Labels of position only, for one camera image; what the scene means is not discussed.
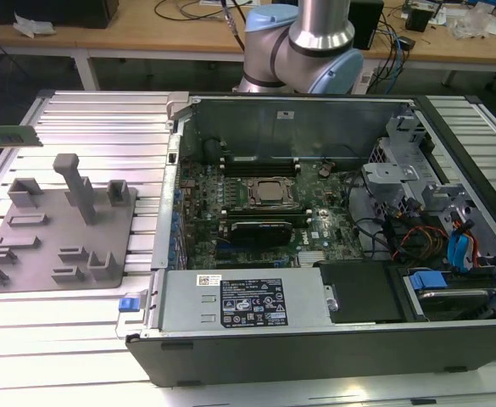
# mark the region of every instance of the black box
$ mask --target black box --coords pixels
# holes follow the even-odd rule
[[[54,25],[106,28],[119,0],[0,0],[0,24],[13,24],[14,13]]]
[[[272,0],[272,2],[298,5],[298,0]],[[383,0],[351,0],[348,18],[355,27],[353,39],[355,48],[370,49],[382,10]]]
[[[406,20],[406,30],[425,32],[428,21],[433,15],[432,10],[412,7]]]

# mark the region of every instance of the blue latch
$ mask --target blue latch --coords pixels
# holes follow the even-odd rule
[[[120,299],[120,306],[118,307],[120,312],[138,312],[140,311],[140,299],[139,298],[122,298]]]
[[[470,240],[466,235],[453,232],[449,236],[448,261],[451,265],[457,267],[461,273],[468,272],[465,266],[465,257],[469,244]]]
[[[443,278],[443,273],[436,270],[417,271],[413,276],[410,276],[410,282],[414,290],[447,288],[448,286]]]

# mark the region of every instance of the wooden table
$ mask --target wooden table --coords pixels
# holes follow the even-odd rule
[[[84,88],[97,90],[91,58],[186,59],[242,61],[243,55],[227,25],[216,21],[168,21],[155,15],[156,0],[120,0],[114,20],[106,30],[57,27],[54,36],[30,39],[11,26],[0,26],[0,44],[12,54],[70,56],[75,59]],[[387,0],[386,16],[400,0]],[[194,14],[217,11],[216,7],[190,6]],[[181,18],[173,0],[159,8],[161,14]],[[243,23],[236,10],[240,31]],[[496,71],[496,36],[455,40],[443,26],[429,26],[424,33],[405,31],[404,20],[393,14],[388,22],[399,35],[416,40],[407,66],[440,70]],[[364,51],[365,67],[356,92],[363,92],[367,76],[386,59],[389,45],[377,34],[372,48]]]

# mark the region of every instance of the power supply label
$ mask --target power supply label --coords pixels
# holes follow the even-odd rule
[[[220,293],[225,328],[287,325],[281,278],[221,280]]]

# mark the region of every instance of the table leg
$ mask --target table leg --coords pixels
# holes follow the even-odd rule
[[[456,70],[448,70],[443,77],[442,85],[449,87],[451,86],[451,81],[454,79],[454,76],[457,75]]]
[[[365,59],[363,63],[363,69],[360,71],[357,81],[353,85],[351,93],[354,95],[365,95],[368,92],[368,86],[372,76],[374,75],[374,70],[379,66],[379,59]]]
[[[95,75],[95,69],[93,68],[93,64],[87,50],[81,49],[75,53],[73,58],[76,62],[76,68],[78,69],[78,75],[80,75],[81,84],[84,86],[84,90],[100,90],[97,75]]]

